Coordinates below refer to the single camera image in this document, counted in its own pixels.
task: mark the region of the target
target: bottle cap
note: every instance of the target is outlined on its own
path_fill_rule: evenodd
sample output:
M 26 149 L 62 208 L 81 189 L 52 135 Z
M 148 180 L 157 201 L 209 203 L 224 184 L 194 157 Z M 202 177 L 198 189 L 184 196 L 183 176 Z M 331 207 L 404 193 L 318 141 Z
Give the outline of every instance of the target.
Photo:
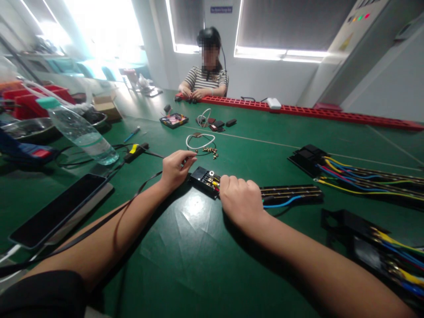
M 52 109 L 62 106 L 54 97 L 43 97 L 35 100 L 42 108 Z

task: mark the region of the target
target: blue tool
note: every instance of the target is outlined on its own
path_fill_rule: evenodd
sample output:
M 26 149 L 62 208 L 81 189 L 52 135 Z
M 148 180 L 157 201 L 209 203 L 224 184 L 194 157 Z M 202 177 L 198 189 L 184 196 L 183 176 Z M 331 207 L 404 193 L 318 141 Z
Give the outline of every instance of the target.
M 26 166 L 42 166 L 53 160 L 57 150 L 49 146 L 23 144 L 0 129 L 0 151 L 4 160 Z
M 126 143 L 132 136 L 134 136 L 136 133 L 138 133 L 140 131 L 140 126 L 137 126 L 137 129 L 134 130 L 131 135 L 128 136 L 127 139 L 124 140 L 124 143 Z

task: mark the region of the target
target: screwdriver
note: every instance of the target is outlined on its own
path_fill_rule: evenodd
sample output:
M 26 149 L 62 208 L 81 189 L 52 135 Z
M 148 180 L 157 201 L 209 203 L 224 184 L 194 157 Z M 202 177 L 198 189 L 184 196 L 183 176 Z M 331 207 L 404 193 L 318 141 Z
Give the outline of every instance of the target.
M 134 130 L 131 135 L 127 137 L 127 139 L 124 140 L 124 143 L 126 143 L 132 136 L 134 136 L 136 133 L 140 131 L 140 126 L 137 126 L 136 130 Z

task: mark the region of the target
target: red plastic rack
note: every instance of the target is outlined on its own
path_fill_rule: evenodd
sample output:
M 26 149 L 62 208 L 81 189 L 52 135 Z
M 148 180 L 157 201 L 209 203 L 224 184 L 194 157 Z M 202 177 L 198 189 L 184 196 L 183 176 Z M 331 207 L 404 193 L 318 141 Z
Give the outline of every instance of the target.
M 184 96 L 182 96 L 181 93 L 176 94 L 176 96 L 181 97 L 182 99 L 186 99 Z M 221 96 L 206 96 L 202 98 L 200 102 L 215 104 L 215 105 L 246 108 L 246 109 L 252 109 L 252 110 L 262 110 L 262 111 L 267 111 L 267 112 L 277 113 L 277 114 L 289 114 L 289 115 L 329 119 L 329 120 L 335 120 L 335 121 L 346 121 L 346 122 L 351 122 L 355 124 L 380 126 L 380 127 L 386 127 L 386 128 L 404 129 L 404 130 L 412 130 L 412 131 L 424 130 L 424 126 L 418 123 L 415 123 L 413 121 L 403 121 L 399 119 L 390 119 L 390 118 L 368 116 L 368 115 L 361 115 L 361 114 L 340 113 L 340 112 L 335 112 L 331 110 L 312 109 L 312 108 L 306 108 L 306 107 L 287 106 L 287 105 L 282 105 L 280 110 L 272 110 L 270 109 L 268 104 L 265 102 L 253 102 L 253 101 L 227 98 L 227 97 L 221 97 Z

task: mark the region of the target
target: person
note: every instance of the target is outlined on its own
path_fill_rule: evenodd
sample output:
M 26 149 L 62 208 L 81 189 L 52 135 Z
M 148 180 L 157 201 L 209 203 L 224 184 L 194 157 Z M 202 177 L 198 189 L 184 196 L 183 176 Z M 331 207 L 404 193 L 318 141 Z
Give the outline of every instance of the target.
M 83 241 L 42 261 L 6 290 L 0 296 L 0 317 L 83 317 L 88 293 L 119 261 L 160 203 L 184 182 L 195 162 L 196 153 L 192 151 L 179 150 L 166 157 L 161 179 L 126 209 Z M 416 317 L 365 269 L 269 215 L 253 181 L 222 176 L 220 198 L 236 227 L 290 264 L 333 315 Z
M 200 30 L 197 44 L 202 51 L 203 65 L 201 68 L 193 66 L 178 90 L 183 96 L 196 100 L 205 96 L 226 96 L 229 77 L 219 60 L 221 37 L 218 30 L 213 26 Z

